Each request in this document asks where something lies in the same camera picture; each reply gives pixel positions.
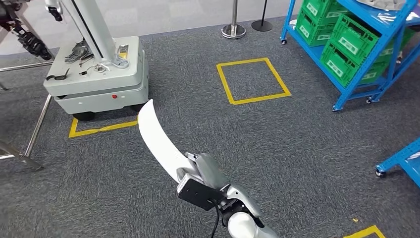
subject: white curved blade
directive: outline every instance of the white curved blade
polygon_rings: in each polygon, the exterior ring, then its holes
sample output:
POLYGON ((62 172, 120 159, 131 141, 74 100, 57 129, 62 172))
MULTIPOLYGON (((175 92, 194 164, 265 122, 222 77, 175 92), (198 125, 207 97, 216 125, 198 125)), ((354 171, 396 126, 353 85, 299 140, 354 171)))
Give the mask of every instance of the white curved blade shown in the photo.
POLYGON ((152 99, 139 112, 139 129, 153 156, 175 181, 179 183, 176 173, 178 168, 184 168, 192 175, 199 174, 194 163, 179 152, 163 131, 156 117, 152 99))

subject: green storage bin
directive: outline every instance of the green storage bin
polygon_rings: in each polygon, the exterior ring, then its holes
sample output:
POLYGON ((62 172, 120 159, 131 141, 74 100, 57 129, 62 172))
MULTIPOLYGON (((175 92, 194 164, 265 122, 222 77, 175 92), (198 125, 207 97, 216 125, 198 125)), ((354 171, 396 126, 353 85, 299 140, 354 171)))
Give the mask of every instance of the green storage bin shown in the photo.
MULTIPOLYGON (((408 42, 414 36, 415 33, 416 33, 415 31, 413 31, 412 29, 408 27, 405 29, 400 50, 402 50, 408 44, 408 42)), ((385 47, 385 49, 379 54, 375 62, 390 62, 391 61, 392 53, 394 53, 394 42, 395 42, 395 37, 385 47)))
MULTIPOLYGON (((340 50, 329 42, 321 55, 321 62, 325 68, 334 76, 335 79, 343 86, 347 87, 360 66, 346 57, 340 50)), ((389 62, 376 62, 370 70, 364 75, 360 84, 368 84, 375 82, 385 71, 389 62)))
POLYGON ((380 34, 350 14, 341 14, 331 35, 331 41, 354 63, 360 65, 372 51, 380 34))
POLYGON ((359 84, 375 83, 389 65, 388 62, 375 62, 360 80, 359 84))
POLYGON ((302 9, 320 26, 335 24, 342 13, 349 12, 336 0, 304 0, 302 9))
POLYGON ((318 26, 309 18, 304 10, 301 10, 295 29, 309 46, 320 46, 325 45, 331 38, 334 24, 318 26))

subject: black cable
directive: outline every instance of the black cable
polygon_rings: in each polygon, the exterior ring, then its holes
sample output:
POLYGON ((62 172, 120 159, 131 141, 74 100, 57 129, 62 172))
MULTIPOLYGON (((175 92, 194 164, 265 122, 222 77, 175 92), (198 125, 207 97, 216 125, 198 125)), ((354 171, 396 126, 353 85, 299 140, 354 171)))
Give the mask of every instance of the black cable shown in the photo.
POLYGON ((216 209, 216 221, 214 223, 214 227, 213 227, 213 231, 211 232, 211 238, 214 238, 214 233, 216 233, 217 230, 217 226, 219 225, 219 207, 217 206, 217 203, 212 201, 212 203, 214 204, 214 208, 216 209))

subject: white label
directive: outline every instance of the white label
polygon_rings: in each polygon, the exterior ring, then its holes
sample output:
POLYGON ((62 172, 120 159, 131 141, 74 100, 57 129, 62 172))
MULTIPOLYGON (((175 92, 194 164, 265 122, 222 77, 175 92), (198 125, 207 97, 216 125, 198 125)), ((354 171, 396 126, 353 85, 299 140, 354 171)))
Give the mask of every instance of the white label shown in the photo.
POLYGON ((355 47, 352 43, 350 43, 346 38, 341 37, 338 41, 341 45, 343 45, 346 49, 348 49, 350 52, 352 52, 354 55, 357 54, 359 51, 359 48, 355 47))
POLYGON ((343 71, 341 71, 331 60, 327 62, 327 65, 338 75, 338 77, 341 78, 343 76, 343 71))
POLYGON ((312 14, 314 15, 314 16, 316 16, 317 14, 318 14, 318 10, 311 4, 311 3, 308 3, 307 5, 306 5, 306 8, 310 11, 310 12, 312 12, 312 14))
POLYGON ((347 10, 345 10, 345 11, 332 11, 332 12, 329 12, 327 14, 326 18, 338 17, 338 16, 340 16, 340 14, 345 13, 345 12, 348 12, 348 11, 347 10))
POLYGON ((364 79, 370 79, 370 78, 375 78, 376 75, 377 75, 377 72, 365 74, 363 76, 362 80, 364 80, 364 79))
POLYGON ((393 48, 382 51, 382 53, 379 56, 387 56, 387 55, 390 55, 392 53, 394 53, 394 49, 393 48))
POLYGON ((331 38, 331 34, 329 34, 329 35, 319 35, 317 40, 322 41, 322 40, 328 40, 329 38, 331 38))
POLYGON ((309 37, 309 31, 307 31, 306 30, 306 28, 304 27, 304 26, 300 26, 299 27, 299 30, 301 30, 301 32, 304 34, 304 36, 306 37, 306 38, 308 38, 309 37))

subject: blue metal shelf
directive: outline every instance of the blue metal shelf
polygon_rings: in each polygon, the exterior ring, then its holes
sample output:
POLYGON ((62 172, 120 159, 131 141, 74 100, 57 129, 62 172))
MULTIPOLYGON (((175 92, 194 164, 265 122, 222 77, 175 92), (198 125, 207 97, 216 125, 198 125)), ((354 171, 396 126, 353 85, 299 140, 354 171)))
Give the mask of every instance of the blue metal shelf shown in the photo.
POLYGON ((392 167, 399 165, 420 187, 420 137, 387 160, 376 166, 378 176, 382 176, 392 167))
MULTIPOLYGON (((306 44, 306 42, 302 38, 302 36, 293 29, 293 26, 292 25, 289 25, 287 27, 288 27, 289 34, 293 37, 293 39, 295 39, 299 43, 299 45, 302 46, 302 48, 312 58, 312 60, 316 63, 316 65, 325 73, 325 75, 327 76, 327 78, 329 79, 329 81, 331 81, 331 83, 334 84, 334 86, 338 89, 338 91, 340 91, 340 93, 344 93, 346 91, 346 88, 344 88, 337 81, 337 79, 335 79, 335 77, 325 68, 325 66, 319 60, 321 58, 321 54, 322 54, 322 51, 323 51, 323 49, 324 49, 325 46, 323 45, 323 46, 310 47, 310 46, 308 46, 306 44)), ((375 83, 362 84, 362 85, 359 85, 357 88, 363 88, 363 87, 370 87, 370 86, 380 85, 381 83, 384 82, 384 80, 386 80, 384 77, 380 77, 375 83)), ((363 92, 361 94, 354 94, 354 95, 352 95, 352 99, 353 98, 366 97, 366 96, 369 96, 369 95, 374 94, 375 92, 376 91, 369 91, 369 92, 363 92)))
MULTIPOLYGON (((404 58, 402 64, 396 67, 395 64, 390 64, 388 76, 381 77, 373 84, 359 85, 363 76, 370 69, 376 58, 383 51, 383 49, 391 41, 392 37, 396 36, 394 41, 394 49, 398 49, 401 45, 405 26, 420 25, 420 6, 417 6, 418 0, 407 0, 406 4, 400 11, 386 11, 380 10, 368 5, 357 2, 356 0, 337 0, 340 4, 346 7, 353 14, 357 15, 361 20, 375 28, 382 36, 377 41, 375 47, 360 66, 353 79, 346 88, 341 86, 338 81, 329 73, 328 70, 321 64, 320 55, 323 46, 309 47, 302 37, 292 29, 289 25, 296 0, 290 1, 289 11, 286 16, 286 22, 281 33, 282 44, 286 44, 286 34, 289 32, 291 36, 302 46, 308 53, 317 66, 325 73, 328 79, 340 91, 341 95, 337 102, 333 105, 333 111, 343 109, 344 104, 351 99, 368 97, 367 102, 379 102, 383 94, 392 86, 392 84, 401 76, 401 74, 420 56, 420 43, 404 58), (354 93, 357 88, 377 86, 375 90, 354 93)), ((391 57, 391 62, 395 62, 398 57, 398 51, 394 51, 391 57)))
MULTIPOLYGON (((358 18, 363 19, 363 21, 384 35, 393 32, 395 19, 402 13, 401 11, 386 11, 377 9, 356 0, 337 1, 358 18)), ((412 13, 406 18, 405 24, 408 26, 420 25, 420 6, 414 6, 412 13)))

